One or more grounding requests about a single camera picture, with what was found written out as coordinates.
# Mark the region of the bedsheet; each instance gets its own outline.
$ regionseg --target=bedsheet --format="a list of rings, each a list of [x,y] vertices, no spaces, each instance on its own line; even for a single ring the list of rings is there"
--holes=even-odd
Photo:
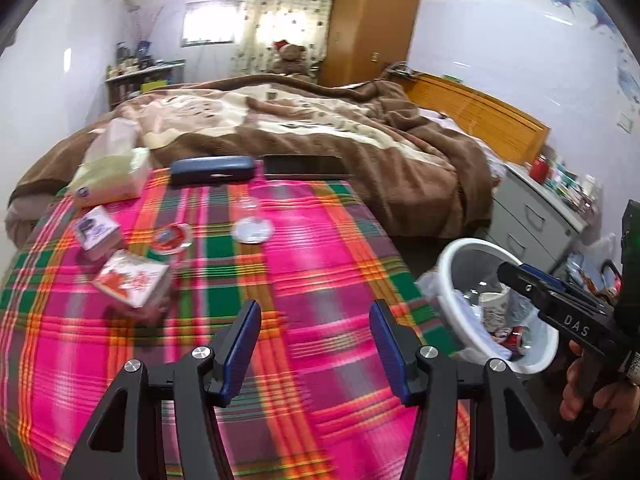
[[[137,145],[150,150],[155,168],[199,156],[341,156],[353,189],[391,236],[457,238],[491,218],[492,177],[478,144],[422,117],[399,85],[375,80],[332,89],[273,74],[128,100],[44,154],[20,179],[10,205],[67,186],[115,117],[136,123]],[[9,212],[7,227],[20,246],[32,217],[29,207],[17,209],[26,214]]]
[[[60,194],[5,276],[0,299],[0,428],[35,479],[58,480],[91,412],[121,366],[172,362],[232,322],[245,299],[262,329],[241,393],[216,410],[236,478],[395,479],[415,420],[391,394],[370,336],[383,298],[423,341],[456,350],[389,238],[344,182],[265,181],[171,189],[156,171],[138,200],[111,203],[129,249],[150,255],[152,231],[193,227],[162,326],[121,319],[78,263]],[[233,204],[251,195],[274,223],[261,246],[230,236]],[[165,455],[181,478],[173,404]],[[468,415],[458,410],[452,477],[466,478]]]

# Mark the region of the tissue box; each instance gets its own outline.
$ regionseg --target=tissue box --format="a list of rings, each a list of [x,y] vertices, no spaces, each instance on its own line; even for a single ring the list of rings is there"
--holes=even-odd
[[[73,231],[87,258],[92,261],[110,255],[124,243],[120,225],[102,206],[94,207],[79,219]]]
[[[171,273],[169,265],[119,250],[93,280],[109,296],[111,306],[127,317],[155,324],[165,310]]]
[[[151,171],[149,150],[135,148],[137,125],[115,118],[84,154],[69,191],[78,207],[137,198]]]

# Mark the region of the teddy bear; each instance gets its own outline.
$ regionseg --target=teddy bear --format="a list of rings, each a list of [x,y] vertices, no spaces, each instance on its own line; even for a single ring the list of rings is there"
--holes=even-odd
[[[288,41],[276,41],[273,43],[280,59],[273,62],[271,72],[275,74],[302,74],[308,75],[308,67],[305,62],[306,48]]]

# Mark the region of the drawer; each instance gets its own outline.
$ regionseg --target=drawer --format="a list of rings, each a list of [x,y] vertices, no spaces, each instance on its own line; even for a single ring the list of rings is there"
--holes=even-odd
[[[498,188],[494,200],[511,213],[553,259],[562,256],[577,234],[543,196],[511,173]]]
[[[545,272],[551,270],[555,264],[555,259],[545,251],[540,242],[505,208],[495,202],[487,240],[494,241],[523,263]]]

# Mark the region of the wooden headboard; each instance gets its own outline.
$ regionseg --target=wooden headboard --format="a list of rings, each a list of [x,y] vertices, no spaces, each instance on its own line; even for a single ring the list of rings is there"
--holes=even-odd
[[[548,136],[549,127],[539,120],[468,86],[429,74],[390,79],[420,108],[447,114],[507,162],[533,162]]]

